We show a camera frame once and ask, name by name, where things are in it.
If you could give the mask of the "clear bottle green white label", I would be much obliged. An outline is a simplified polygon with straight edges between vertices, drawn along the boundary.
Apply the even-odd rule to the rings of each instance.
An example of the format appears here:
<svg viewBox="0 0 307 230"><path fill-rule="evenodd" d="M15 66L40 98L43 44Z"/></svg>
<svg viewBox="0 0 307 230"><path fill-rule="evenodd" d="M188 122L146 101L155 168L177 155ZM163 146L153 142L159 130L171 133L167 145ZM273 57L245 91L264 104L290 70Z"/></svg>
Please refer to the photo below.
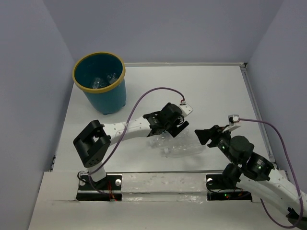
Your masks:
<svg viewBox="0 0 307 230"><path fill-rule="evenodd" d="M168 141L173 141L173 140L182 140L182 139L188 139L190 138L190 131L185 130L179 133L176 137L172 137L169 133L164 132L161 135L159 135L156 138L156 141L158 142L168 142Z"/></svg>

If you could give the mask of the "small bottle black cap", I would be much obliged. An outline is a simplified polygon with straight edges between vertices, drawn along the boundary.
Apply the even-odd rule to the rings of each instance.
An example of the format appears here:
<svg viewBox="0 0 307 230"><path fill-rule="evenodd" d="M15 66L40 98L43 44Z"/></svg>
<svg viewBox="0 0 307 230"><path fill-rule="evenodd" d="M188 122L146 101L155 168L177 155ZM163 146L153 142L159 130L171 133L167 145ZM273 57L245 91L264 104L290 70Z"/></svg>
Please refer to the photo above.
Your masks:
<svg viewBox="0 0 307 230"><path fill-rule="evenodd" d="M118 80L118 75L116 73L108 73L106 76L106 80L108 84L111 85Z"/></svg>

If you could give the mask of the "clear wide-mouth plastic jar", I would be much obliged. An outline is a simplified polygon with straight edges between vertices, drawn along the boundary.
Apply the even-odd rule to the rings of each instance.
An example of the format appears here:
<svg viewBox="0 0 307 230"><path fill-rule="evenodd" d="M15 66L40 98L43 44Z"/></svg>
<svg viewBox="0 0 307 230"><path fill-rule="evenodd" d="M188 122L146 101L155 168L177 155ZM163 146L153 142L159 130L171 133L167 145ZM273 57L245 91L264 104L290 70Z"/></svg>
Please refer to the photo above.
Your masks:
<svg viewBox="0 0 307 230"><path fill-rule="evenodd" d="M108 85L107 82L103 78L95 77L92 80L91 88L92 89L101 89L101 88L106 87L107 85Z"/></svg>

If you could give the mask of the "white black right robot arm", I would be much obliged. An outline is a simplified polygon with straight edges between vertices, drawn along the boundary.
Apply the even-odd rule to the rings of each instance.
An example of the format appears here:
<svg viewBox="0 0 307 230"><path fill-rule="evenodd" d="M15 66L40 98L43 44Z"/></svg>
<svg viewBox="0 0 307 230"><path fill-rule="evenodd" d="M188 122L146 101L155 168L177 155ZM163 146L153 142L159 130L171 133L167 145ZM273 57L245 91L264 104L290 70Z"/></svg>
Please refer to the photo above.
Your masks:
<svg viewBox="0 0 307 230"><path fill-rule="evenodd" d="M307 195L297 182L291 183L265 157L254 152L254 145L244 136L232 136L234 126L214 125L196 129L200 144L218 148L230 161L221 175L224 187L238 185L286 214L289 228L307 228Z"/></svg>

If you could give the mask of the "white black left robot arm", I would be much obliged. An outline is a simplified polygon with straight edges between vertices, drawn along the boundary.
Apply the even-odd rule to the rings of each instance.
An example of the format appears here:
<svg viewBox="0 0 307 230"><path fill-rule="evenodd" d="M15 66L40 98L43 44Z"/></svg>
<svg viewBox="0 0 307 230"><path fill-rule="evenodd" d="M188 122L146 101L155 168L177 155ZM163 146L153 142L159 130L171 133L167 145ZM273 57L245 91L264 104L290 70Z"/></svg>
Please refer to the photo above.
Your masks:
<svg viewBox="0 0 307 230"><path fill-rule="evenodd" d="M193 112L189 104L167 103L162 110L145 114L127 122L101 124L91 121L74 139L73 145L87 169L89 184L101 190L107 181L103 159L108 148L114 145L112 154L122 141L147 138L164 132L176 137L189 122L185 118Z"/></svg>

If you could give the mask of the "teal bin yellow rim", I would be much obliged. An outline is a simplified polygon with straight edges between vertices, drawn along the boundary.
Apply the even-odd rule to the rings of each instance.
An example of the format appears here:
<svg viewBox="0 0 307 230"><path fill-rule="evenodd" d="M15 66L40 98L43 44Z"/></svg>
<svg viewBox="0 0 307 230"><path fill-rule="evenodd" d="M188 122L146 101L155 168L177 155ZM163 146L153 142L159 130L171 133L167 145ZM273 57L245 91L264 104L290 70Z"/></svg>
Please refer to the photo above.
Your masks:
<svg viewBox="0 0 307 230"><path fill-rule="evenodd" d="M125 65L110 52L84 56L75 64L72 79L98 112L108 115L126 104Z"/></svg>

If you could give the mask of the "crushed clear plastic bottle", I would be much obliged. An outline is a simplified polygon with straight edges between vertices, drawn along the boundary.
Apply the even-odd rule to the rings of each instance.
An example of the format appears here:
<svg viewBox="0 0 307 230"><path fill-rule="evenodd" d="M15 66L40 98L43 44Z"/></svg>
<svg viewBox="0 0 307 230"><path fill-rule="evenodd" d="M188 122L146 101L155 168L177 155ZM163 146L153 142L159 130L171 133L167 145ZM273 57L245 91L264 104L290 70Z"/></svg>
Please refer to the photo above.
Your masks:
<svg viewBox="0 0 307 230"><path fill-rule="evenodd" d="M149 141L147 141L147 144L151 148L166 148L166 147L177 147L177 146L182 146L182 145L187 145L189 144L192 139L182 139L182 140L173 140L173 141L168 141L168 142L158 142L156 141L156 138L151 138Z"/></svg>

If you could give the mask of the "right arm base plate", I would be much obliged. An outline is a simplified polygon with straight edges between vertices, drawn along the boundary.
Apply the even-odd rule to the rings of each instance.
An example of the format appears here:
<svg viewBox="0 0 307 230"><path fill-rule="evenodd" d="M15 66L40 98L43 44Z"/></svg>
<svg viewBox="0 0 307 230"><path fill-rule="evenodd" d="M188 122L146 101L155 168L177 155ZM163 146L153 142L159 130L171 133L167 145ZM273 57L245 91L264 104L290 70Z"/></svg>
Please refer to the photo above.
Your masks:
<svg viewBox="0 0 307 230"><path fill-rule="evenodd" d="M207 174L206 188L208 201L252 201L250 192L227 184L221 174Z"/></svg>

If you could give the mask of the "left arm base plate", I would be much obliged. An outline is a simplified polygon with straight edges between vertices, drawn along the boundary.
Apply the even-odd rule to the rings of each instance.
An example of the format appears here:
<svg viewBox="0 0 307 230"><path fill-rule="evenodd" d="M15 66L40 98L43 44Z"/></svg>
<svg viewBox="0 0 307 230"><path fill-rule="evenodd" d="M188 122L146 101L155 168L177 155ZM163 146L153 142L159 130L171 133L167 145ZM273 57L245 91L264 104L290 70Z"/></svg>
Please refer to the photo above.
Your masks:
<svg viewBox="0 0 307 230"><path fill-rule="evenodd" d="M76 200L116 202L122 200L122 174L108 173L99 182L90 181L84 172L77 174L79 180Z"/></svg>

